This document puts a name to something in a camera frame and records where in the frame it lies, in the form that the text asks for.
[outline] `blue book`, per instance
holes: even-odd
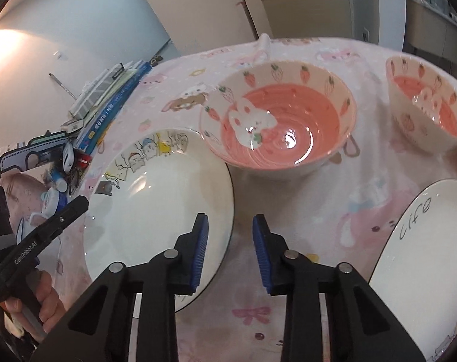
[[[145,62],[139,67],[135,75],[130,78],[124,86],[112,96],[106,106],[100,110],[97,116],[93,119],[89,129],[82,133],[82,137],[78,139],[79,145],[77,148],[84,153],[91,155],[96,148],[97,142],[107,129],[109,124],[114,120],[117,113],[121,110],[125,102],[134,91],[140,79],[151,71],[152,66],[149,62]]]

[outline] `brown dog print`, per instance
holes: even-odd
[[[190,110],[195,105],[203,105],[208,95],[207,86],[199,83],[184,91],[180,98],[170,101],[165,105],[162,111],[179,111],[182,109]]]

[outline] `drawer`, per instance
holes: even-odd
[[[274,38],[352,38],[349,0],[264,0]]]

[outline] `tablecloth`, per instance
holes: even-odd
[[[270,297],[262,286],[251,237],[254,215],[265,214],[271,231],[313,261],[331,266],[350,262],[369,278],[412,199],[437,180],[457,179],[457,151],[427,155],[406,141],[392,121],[385,62],[395,54],[402,53],[354,40],[270,40],[263,35],[253,43],[164,62],[126,102],[80,187],[88,198],[115,156],[143,134],[175,127],[198,131],[203,106],[194,102],[175,111],[172,105],[216,89],[238,69],[269,60],[318,65],[342,78],[357,103],[351,140],[310,175],[273,181],[230,167],[232,240],[211,284],[176,315],[181,362],[280,360],[285,297]],[[457,81],[450,80],[457,88]],[[83,219],[64,232],[60,261],[54,286],[69,307],[92,281],[84,261]]]

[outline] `bowl rim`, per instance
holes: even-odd
[[[445,77],[445,74],[447,74],[446,72],[441,72],[442,70],[440,68],[438,68],[436,65],[432,64],[431,62],[429,61],[426,61],[425,59],[422,59],[418,56],[413,56],[411,54],[407,54],[407,55],[393,55],[391,57],[389,57],[387,60],[386,60],[386,78],[388,80],[388,84],[389,82],[391,82],[392,84],[394,84],[394,86],[396,86],[396,88],[400,91],[400,92],[403,92],[401,90],[401,88],[398,86],[398,84],[394,81],[394,74],[392,74],[392,70],[391,70],[391,61],[394,59],[394,58],[397,58],[397,59],[407,59],[407,60],[412,60],[414,62],[417,62],[418,64],[421,64],[421,65],[424,65],[425,68],[429,68],[431,69],[433,72],[435,72],[440,78],[441,80],[443,81],[443,85],[448,85],[453,91],[454,93],[457,94],[457,89],[456,87],[451,84],[451,82]],[[409,99],[406,94],[403,93],[403,95],[409,100],[411,101],[411,99]],[[453,135],[451,133],[449,133],[446,129],[442,128],[440,126],[439,123],[436,123],[435,121],[433,121],[431,118],[429,118],[425,113],[423,113],[419,108],[415,107],[415,110],[418,111],[418,113],[421,113],[422,115],[424,115],[428,121],[431,121],[432,124],[434,124],[436,127],[438,127],[440,129],[441,132],[443,132],[448,138],[451,138],[452,140],[456,139],[457,140],[457,136],[456,135]]]
[[[202,119],[202,115],[203,115],[203,112],[204,112],[204,108],[202,108],[200,110],[200,114],[199,114],[200,135],[203,138],[203,140],[205,140],[206,144],[208,145],[208,148],[210,148],[210,151],[212,151],[216,156],[221,158],[227,164],[230,164],[230,165],[235,166],[235,167],[241,167],[241,168],[255,170],[255,171],[274,171],[274,172],[275,171],[282,171],[282,170],[290,170],[290,169],[294,169],[294,168],[297,168],[297,167],[308,166],[310,164],[315,164],[316,162],[320,162],[321,160],[329,160],[332,155],[334,155],[336,152],[339,152],[341,150],[341,148],[343,148],[346,145],[349,137],[351,136],[352,132],[354,131],[354,128],[356,127],[356,121],[357,121],[357,103],[355,101],[355,98],[354,98],[354,95],[353,95],[352,91],[349,89],[349,87],[347,86],[347,84],[346,84],[346,82],[344,80],[342,80],[334,72],[332,72],[332,71],[330,71],[330,70],[328,70],[328,69],[326,69],[326,68],[324,68],[322,66],[313,64],[311,62],[304,62],[304,61],[301,61],[301,60],[270,60],[270,61],[264,61],[264,62],[260,62],[258,64],[254,64],[253,66],[251,66],[251,68],[255,68],[255,67],[261,66],[261,65],[277,64],[277,63],[280,63],[280,62],[302,64],[302,65],[310,65],[310,66],[315,67],[316,69],[319,69],[319,70],[322,70],[322,71],[326,71],[329,75],[333,76],[334,78],[336,78],[336,79],[338,79],[340,81],[340,83],[346,89],[346,91],[348,93],[348,97],[351,99],[352,104],[354,105],[354,118],[352,118],[352,121],[351,121],[351,123],[349,125],[349,128],[347,130],[347,133],[345,135],[341,136],[341,137],[343,137],[343,140],[338,141],[338,142],[340,142],[339,145],[337,145],[337,146],[334,145],[333,148],[331,148],[331,150],[329,150],[328,152],[325,152],[325,153],[317,156],[316,158],[311,159],[308,162],[302,161],[301,163],[298,163],[298,164],[293,164],[293,165],[290,165],[290,166],[284,165],[284,166],[279,166],[279,167],[252,167],[252,166],[249,166],[249,165],[244,164],[242,162],[238,162],[236,160],[233,160],[233,159],[231,159],[231,158],[229,158],[229,157],[227,157],[227,156],[225,156],[223,154],[218,153],[218,151],[215,150],[215,148],[212,146],[212,144],[207,141],[207,139],[205,137],[205,134],[203,133],[204,129],[202,128],[202,125],[201,125],[201,119]],[[236,72],[233,72],[232,74],[226,76],[223,80],[220,80],[218,82],[218,84],[208,93],[207,102],[210,99],[210,95],[215,93],[217,91],[217,89],[222,85],[223,82],[227,81],[229,78],[232,78],[235,75],[238,75],[238,74],[240,74],[240,73],[242,73],[242,72],[244,72],[246,70],[247,70],[246,68],[238,69]]]

